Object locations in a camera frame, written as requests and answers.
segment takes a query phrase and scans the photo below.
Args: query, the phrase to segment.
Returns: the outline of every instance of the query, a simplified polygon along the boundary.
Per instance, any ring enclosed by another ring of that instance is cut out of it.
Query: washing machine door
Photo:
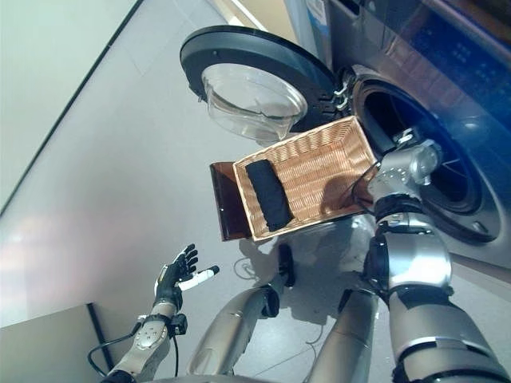
[[[341,116],[344,99],[334,74],[273,34],[241,26],[203,28],[185,40],[180,61],[211,118],[241,136],[282,140],[288,132]]]

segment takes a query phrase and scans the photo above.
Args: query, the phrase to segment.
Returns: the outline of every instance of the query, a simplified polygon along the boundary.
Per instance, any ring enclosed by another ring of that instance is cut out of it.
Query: gray floor
[[[220,241],[208,165],[258,147],[208,119],[179,64],[189,33],[222,22],[201,0],[150,0],[139,9],[0,221],[2,261],[12,266],[0,279],[3,324],[95,302],[107,338],[120,336],[149,309],[161,265],[195,242],[200,265],[221,272],[184,293],[183,373],[220,307],[275,269],[275,239]],[[371,230],[356,217],[279,239],[291,244],[298,280],[279,317],[257,324],[236,373],[303,381],[334,322],[342,273],[360,268]],[[453,285],[454,301],[509,368],[511,303],[458,277]],[[171,351],[157,376],[172,376],[173,363]],[[370,382],[390,381],[393,365],[380,305]]]

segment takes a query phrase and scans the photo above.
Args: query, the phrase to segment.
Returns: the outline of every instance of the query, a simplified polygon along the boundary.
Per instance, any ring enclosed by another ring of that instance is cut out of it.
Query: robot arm
[[[394,382],[509,382],[475,323],[449,300],[450,255],[419,192],[441,158],[431,140],[389,153],[368,186],[377,230],[364,278],[389,307]]]
[[[211,278],[219,272],[218,266],[199,272],[195,245],[187,246],[174,261],[164,265],[154,290],[155,299],[151,313],[145,317],[135,334],[131,349],[115,365],[102,383],[135,383],[151,381],[161,361],[170,349],[170,338],[186,332],[183,314],[177,314],[183,304],[181,292]]]

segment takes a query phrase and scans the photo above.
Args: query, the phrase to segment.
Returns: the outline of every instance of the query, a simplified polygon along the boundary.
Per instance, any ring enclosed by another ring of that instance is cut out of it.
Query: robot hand
[[[195,244],[186,246],[168,265],[163,265],[160,275],[154,284],[155,304],[167,300],[182,306],[181,291],[191,289],[194,286],[211,278],[220,271],[218,266],[196,272],[194,266],[198,262],[198,251]]]

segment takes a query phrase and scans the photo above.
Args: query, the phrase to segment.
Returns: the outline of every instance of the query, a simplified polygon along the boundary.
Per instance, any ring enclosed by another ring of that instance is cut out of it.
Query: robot
[[[425,214],[419,188],[442,162],[432,140],[403,145],[386,154],[369,182],[376,230],[364,270],[345,290],[339,316],[313,365],[308,383],[367,382],[374,315],[378,299],[390,311],[390,336],[396,367],[393,382],[508,382],[481,331],[469,315],[450,302],[451,262],[437,228]],[[187,290],[216,274],[196,273],[191,245],[165,265],[155,285],[151,313],[139,322],[132,348],[103,383],[151,381],[170,348],[170,339],[186,330],[182,305]],[[162,382],[257,383],[232,375],[259,318],[275,317],[285,286],[295,282],[292,256],[279,255],[279,272],[265,284],[234,297],[202,337],[188,376]]]

